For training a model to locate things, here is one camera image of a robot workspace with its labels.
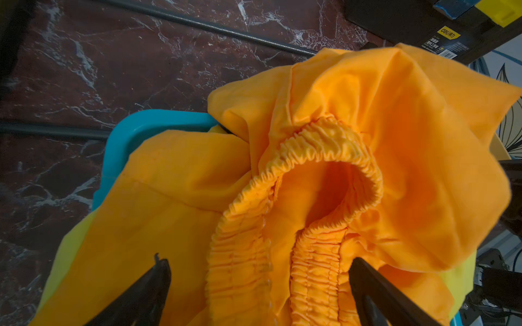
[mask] dark red marble surface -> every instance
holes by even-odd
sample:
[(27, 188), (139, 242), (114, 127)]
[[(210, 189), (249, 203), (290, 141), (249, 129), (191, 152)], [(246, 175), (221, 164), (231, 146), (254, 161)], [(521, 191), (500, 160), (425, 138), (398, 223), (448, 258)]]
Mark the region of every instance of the dark red marble surface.
[[(339, 1), (152, 3), (314, 50), (382, 46), (343, 18)], [(150, 108), (205, 112), (216, 87), (302, 60), (89, 0), (42, 0), (0, 118), (111, 129)], [(0, 325), (34, 315), (62, 237), (90, 211), (103, 151), (103, 142), (0, 135)]]

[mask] gathered elastic cuff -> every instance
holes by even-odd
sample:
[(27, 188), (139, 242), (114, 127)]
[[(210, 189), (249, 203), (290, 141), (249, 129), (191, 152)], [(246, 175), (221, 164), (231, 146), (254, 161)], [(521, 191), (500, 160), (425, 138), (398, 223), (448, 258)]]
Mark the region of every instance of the gathered elastic cuff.
[[(313, 222), (296, 242), (290, 299), (294, 322), (315, 315), (315, 310), (320, 318), (337, 322), (339, 246), (344, 229), (354, 216), (379, 203), (383, 186), (375, 159), (359, 135), (330, 117), (306, 125), (282, 142), (266, 168), (223, 213), (208, 257), (206, 290), (215, 324), (273, 323), (270, 243), (262, 237), (264, 218), (277, 200), (283, 175), (298, 164), (321, 161), (348, 163), (352, 184), (341, 204)], [(325, 269), (319, 273), (327, 275), (324, 280), (315, 276), (318, 268)], [(314, 302), (312, 297), (324, 300)]]

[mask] teal plastic basket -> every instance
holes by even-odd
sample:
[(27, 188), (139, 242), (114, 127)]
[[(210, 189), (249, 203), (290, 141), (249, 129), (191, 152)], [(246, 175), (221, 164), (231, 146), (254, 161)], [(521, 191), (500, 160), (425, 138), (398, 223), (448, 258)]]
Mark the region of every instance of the teal plastic basket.
[(165, 130), (206, 132), (217, 124), (208, 113), (169, 110), (145, 110), (123, 119), (107, 140), (100, 189), (94, 193), (91, 209), (101, 205), (127, 164), (129, 155), (145, 140)]

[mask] deli logo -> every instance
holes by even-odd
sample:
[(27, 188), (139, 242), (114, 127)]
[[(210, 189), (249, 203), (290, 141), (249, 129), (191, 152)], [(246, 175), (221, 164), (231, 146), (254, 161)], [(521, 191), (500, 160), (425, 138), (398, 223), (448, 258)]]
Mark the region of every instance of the deli logo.
[(444, 26), (443, 28), (439, 29), (437, 33), (439, 33), (440, 35), (444, 36), (445, 38), (447, 38), (449, 40), (454, 40), (460, 36), (459, 33), (454, 31), (453, 29), (449, 28), (448, 26)]

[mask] clothing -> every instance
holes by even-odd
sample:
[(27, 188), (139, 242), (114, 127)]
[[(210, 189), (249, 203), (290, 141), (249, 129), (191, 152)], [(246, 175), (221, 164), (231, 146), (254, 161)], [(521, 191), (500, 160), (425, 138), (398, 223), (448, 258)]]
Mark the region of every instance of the clothing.
[(405, 45), (324, 49), (214, 91), (232, 134), (166, 131), (130, 157), (32, 325), (85, 324), (158, 252), (161, 325), (358, 324), (362, 257), (441, 323), (509, 202), (488, 152), (522, 91)]

